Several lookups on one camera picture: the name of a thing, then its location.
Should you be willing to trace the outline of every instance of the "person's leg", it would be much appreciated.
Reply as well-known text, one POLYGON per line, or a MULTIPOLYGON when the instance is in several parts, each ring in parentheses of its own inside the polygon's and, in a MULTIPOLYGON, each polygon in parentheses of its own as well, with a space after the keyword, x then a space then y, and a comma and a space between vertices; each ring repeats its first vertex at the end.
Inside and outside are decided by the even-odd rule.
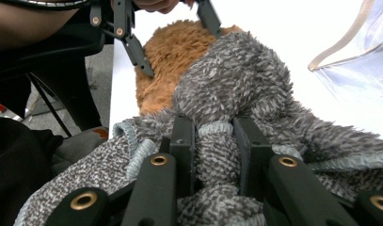
POLYGON ((0 51, 19 48, 44 40, 62 27, 76 9, 45 11, 0 3, 0 51))

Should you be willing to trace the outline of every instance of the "gray fuzzy fabric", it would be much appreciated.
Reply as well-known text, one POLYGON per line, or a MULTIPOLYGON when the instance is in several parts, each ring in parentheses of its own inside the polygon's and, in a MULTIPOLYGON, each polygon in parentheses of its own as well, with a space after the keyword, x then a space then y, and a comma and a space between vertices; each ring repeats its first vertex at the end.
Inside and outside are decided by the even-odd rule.
POLYGON ((329 191, 353 201, 363 190, 383 190, 383 140, 312 115, 293 99, 289 71, 276 53, 240 32, 221 37, 190 67, 172 109, 118 125, 116 137, 36 192, 17 225, 42 225, 76 188, 96 186, 112 194, 126 186, 132 181, 128 168, 136 165, 133 152, 139 151, 129 151, 129 131, 139 144, 151 140, 159 147, 162 136, 171 136, 176 114, 197 125, 196 169, 203 184, 195 196, 178 200, 181 225, 264 225, 263 205, 237 196, 240 156, 228 123, 237 114, 249 115, 276 153, 301 157, 329 191))

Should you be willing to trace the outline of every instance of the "person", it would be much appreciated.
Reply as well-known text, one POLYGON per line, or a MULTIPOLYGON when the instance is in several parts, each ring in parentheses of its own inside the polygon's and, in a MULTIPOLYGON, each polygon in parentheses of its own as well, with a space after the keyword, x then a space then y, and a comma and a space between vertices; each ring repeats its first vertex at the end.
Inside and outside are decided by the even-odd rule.
MULTIPOLYGON (((62 0, 43 1, 59 2, 62 0)), ((134 0, 133 2, 140 9, 166 14, 177 6, 179 0, 134 0)), ((194 0, 185 1, 190 7, 193 2, 194 0)), ((0 2, 0 51, 20 48, 47 39, 56 33, 77 10, 34 10, 0 2)))
MULTIPOLYGON (((179 0, 134 0, 133 2, 140 9, 166 14, 177 6, 179 0)), ((188 0, 186 3, 191 6, 193 0, 188 0)), ((25 46, 31 47, 32 44, 54 35, 74 17, 81 17, 82 20, 87 21, 88 15, 89 8, 48 11, 21 8, 0 2, 0 52, 25 46)), ((24 86, 23 80, 26 78, 20 76, 6 81, 5 85, 14 87, 18 95, 17 89, 24 86)), ((4 86, 0 83, 0 93, 6 95, 2 87, 4 86)), ((54 178, 58 174, 56 169, 63 171, 68 167, 65 162, 54 163, 54 154, 65 151, 64 148, 68 148, 69 144, 74 142, 88 144, 84 141, 89 140, 88 136, 97 136, 95 139, 95 145, 97 145, 104 141, 99 137, 107 139, 107 136, 101 137, 99 133, 97 136, 93 130, 88 134, 82 133, 82 137, 64 139, 62 136, 53 135, 51 130, 31 130, 18 121, 0 117, 0 226, 13 225, 27 198, 54 178)))

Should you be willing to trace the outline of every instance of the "white surface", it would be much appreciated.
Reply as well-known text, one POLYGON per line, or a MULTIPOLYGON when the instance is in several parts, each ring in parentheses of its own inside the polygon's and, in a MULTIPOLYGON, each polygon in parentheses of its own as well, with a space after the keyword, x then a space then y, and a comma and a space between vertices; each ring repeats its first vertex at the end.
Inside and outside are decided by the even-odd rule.
MULTIPOLYGON (((361 0, 211 0, 223 27, 238 25, 274 49, 291 71, 295 99, 314 115, 340 125, 357 125, 307 66, 353 23, 361 0)), ((144 44, 153 31, 176 20, 197 20, 197 4, 179 4, 167 15, 138 11, 134 34, 144 44)), ((121 43, 115 43, 110 129, 138 115, 136 74, 121 43)))

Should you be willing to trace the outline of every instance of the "floor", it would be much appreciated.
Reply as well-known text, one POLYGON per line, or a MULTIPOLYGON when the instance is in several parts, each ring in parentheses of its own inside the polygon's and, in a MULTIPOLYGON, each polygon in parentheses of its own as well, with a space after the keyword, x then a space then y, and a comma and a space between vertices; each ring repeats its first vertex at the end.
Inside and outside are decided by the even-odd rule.
MULTIPOLYGON (((103 126, 109 127, 109 110, 111 99, 111 85, 112 85, 112 68, 113 68, 113 45, 106 45, 101 53, 88 56, 86 58, 86 65, 88 69, 88 83, 94 99, 94 102, 98 108, 101 116, 101 122, 103 126)), ((27 102, 27 109, 32 112, 35 102, 39 99, 40 95, 34 87, 32 87, 32 93, 29 96, 27 102)), ((60 109, 57 111, 60 119, 68 127, 71 134, 77 134, 80 132, 79 128, 74 124, 68 111, 60 109)), ((6 110, 4 113, 0 113, 0 117, 14 118, 16 115, 11 111, 6 110)), ((30 114, 25 119, 20 119, 23 124, 27 125, 31 129, 43 130, 50 129, 56 135, 62 135, 66 137, 66 133, 60 127, 56 119, 51 112, 39 114, 33 116, 30 114)))

